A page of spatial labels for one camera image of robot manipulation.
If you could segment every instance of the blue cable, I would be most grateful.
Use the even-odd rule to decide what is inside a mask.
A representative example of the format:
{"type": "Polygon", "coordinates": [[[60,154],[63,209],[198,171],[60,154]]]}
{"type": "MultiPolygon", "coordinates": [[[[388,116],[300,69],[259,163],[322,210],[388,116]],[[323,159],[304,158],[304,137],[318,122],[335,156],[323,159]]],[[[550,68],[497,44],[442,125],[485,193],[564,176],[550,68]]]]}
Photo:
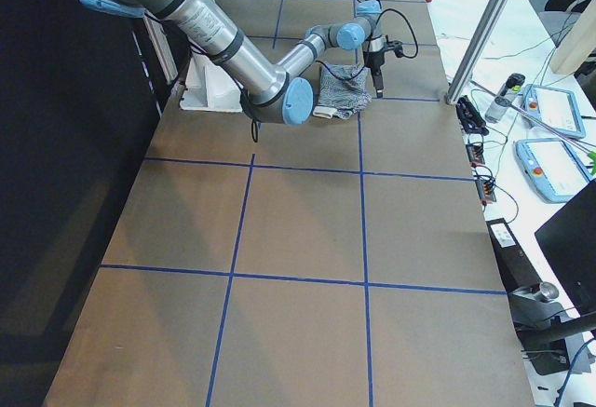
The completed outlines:
{"type": "Polygon", "coordinates": [[[557,397],[557,399],[555,400],[554,404],[552,404],[554,407],[559,407],[561,405],[561,400],[562,400],[562,394],[565,392],[565,389],[567,388],[567,383],[569,382],[569,378],[571,377],[571,371],[574,369],[574,367],[576,366],[576,362],[577,362],[577,358],[579,358],[579,355],[581,354],[581,352],[586,349],[586,347],[591,344],[594,340],[596,340],[596,338],[591,338],[589,339],[584,345],[582,345],[576,352],[576,354],[574,355],[574,358],[571,360],[571,365],[569,365],[569,371],[567,372],[567,375],[565,376],[565,380],[562,383],[561,388],[559,389],[559,396],[557,397]]]}

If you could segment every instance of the green object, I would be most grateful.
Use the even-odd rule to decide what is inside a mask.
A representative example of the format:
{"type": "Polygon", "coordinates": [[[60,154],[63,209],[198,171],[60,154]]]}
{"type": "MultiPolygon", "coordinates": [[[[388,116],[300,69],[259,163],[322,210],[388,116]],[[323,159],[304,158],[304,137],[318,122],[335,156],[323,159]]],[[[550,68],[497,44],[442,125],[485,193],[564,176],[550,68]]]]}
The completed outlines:
{"type": "Polygon", "coordinates": [[[592,176],[596,174],[596,168],[594,168],[594,162],[596,162],[596,151],[590,151],[588,153],[588,158],[592,161],[592,176]]]}

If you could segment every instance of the light blue joint cap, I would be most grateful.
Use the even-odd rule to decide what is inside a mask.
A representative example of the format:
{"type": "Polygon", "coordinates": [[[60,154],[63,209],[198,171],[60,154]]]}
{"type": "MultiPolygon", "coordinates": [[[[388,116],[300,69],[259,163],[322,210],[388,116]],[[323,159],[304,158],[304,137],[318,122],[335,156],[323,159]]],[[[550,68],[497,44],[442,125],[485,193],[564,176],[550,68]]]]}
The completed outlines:
{"type": "Polygon", "coordinates": [[[344,50],[355,50],[365,39],[364,29],[354,22],[347,23],[337,32],[337,44],[344,50]]]}
{"type": "Polygon", "coordinates": [[[78,0],[83,7],[100,11],[101,13],[123,16],[125,18],[142,18],[145,9],[142,7],[127,7],[111,0],[78,0]]]}
{"type": "Polygon", "coordinates": [[[281,115],[286,125],[302,125],[313,110],[313,88],[304,78],[294,78],[283,97],[281,115]]]}
{"type": "Polygon", "coordinates": [[[376,0],[362,2],[356,7],[356,15],[360,14],[381,14],[381,5],[376,0]]]}

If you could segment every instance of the white desk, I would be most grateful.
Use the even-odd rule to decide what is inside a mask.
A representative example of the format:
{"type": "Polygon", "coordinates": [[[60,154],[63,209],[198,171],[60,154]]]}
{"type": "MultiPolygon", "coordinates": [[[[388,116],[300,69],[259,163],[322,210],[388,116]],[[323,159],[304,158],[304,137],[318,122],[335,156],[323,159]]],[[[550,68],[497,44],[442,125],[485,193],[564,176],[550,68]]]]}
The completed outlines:
{"type": "MultiPolygon", "coordinates": [[[[466,51],[469,39],[473,35],[487,3],[488,0],[433,0],[429,4],[430,17],[448,77],[455,74],[457,66],[466,51]]],[[[526,76],[526,84],[532,82],[540,83],[543,74],[538,74],[538,71],[545,63],[546,57],[554,49],[554,44],[551,40],[547,40],[540,46],[513,58],[498,60],[490,58],[499,58],[504,55],[518,53],[548,38],[549,34],[540,23],[528,0],[509,0],[481,55],[481,60],[474,70],[473,78],[492,91],[498,91],[507,77],[514,72],[524,74],[526,76]]],[[[547,69],[544,74],[543,83],[547,85],[562,77],[563,75],[555,75],[550,69],[547,69]]],[[[562,79],[555,86],[572,90],[575,93],[582,115],[594,115],[594,110],[586,95],[572,76],[562,79]]],[[[467,88],[467,95],[469,95],[470,89],[467,88]]],[[[481,114],[484,114],[492,97],[479,91],[474,91],[473,97],[477,102],[477,107],[481,111],[481,114]]],[[[489,124],[489,128],[494,127],[504,133],[507,133],[509,128],[512,127],[509,134],[509,141],[503,151],[497,183],[509,191],[520,205],[520,213],[510,227],[539,276],[545,281],[551,281],[559,285],[542,251],[538,247],[534,232],[562,204],[547,204],[540,199],[524,178],[523,171],[514,157],[513,146],[514,141],[518,139],[552,137],[552,135],[542,128],[529,129],[529,126],[522,120],[521,116],[518,116],[515,123],[514,118],[514,111],[510,110],[505,114],[501,122],[494,125],[489,124]]],[[[588,133],[585,140],[587,142],[594,142],[596,140],[596,122],[585,120],[585,126],[588,133]]],[[[479,139],[479,136],[473,136],[472,141],[479,139]]],[[[500,134],[491,131],[491,134],[485,138],[485,141],[503,142],[504,139],[500,134]]],[[[487,166],[493,172],[497,171],[500,152],[501,146],[498,144],[485,144],[484,156],[487,166]]],[[[582,159],[585,158],[581,153],[579,153],[579,156],[582,159]]],[[[499,192],[499,190],[496,191],[498,202],[487,207],[484,213],[485,218],[491,220],[504,217],[506,220],[509,220],[515,213],[515,206],[506,195],[499,192]]],[[[559,301],[563,304],[563,307],[572,305],[564,293],[559,301]]],[[[568,312],[572,317],[576,315],[576,313],[574,314],[575,310],[568,312]]],[[[536,404],[552,405],[556,397],[556,389],[562,384],[564,373],[539,376],[534,371],[530,362],[526,362],[526,370],[530,378],[536,404]],[[538,390],[538,386],[548,387],[549,390],[538,390]]],[[[562,406],[571,407],[573,401],[596,404],[596,373],[572,376],[565,390],[562,406]]]]}

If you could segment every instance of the water bottle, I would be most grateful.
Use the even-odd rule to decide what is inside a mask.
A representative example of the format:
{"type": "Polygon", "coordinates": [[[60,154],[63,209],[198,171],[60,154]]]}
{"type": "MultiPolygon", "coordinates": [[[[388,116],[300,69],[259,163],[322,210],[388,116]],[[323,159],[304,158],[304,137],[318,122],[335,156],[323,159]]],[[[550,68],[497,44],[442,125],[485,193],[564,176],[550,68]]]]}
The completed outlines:
{"type": "Polygon", "coordinates": [[[499,93],[494,97],[493,102],[489,106],[484,118],[490,123],[498,123],[503,118],[503,115],[509,108],[509,105],[515,97],[517,97],[520,88],[522,88],[525,82],[525,76],[522,74],[511,74],[499,93]]]}

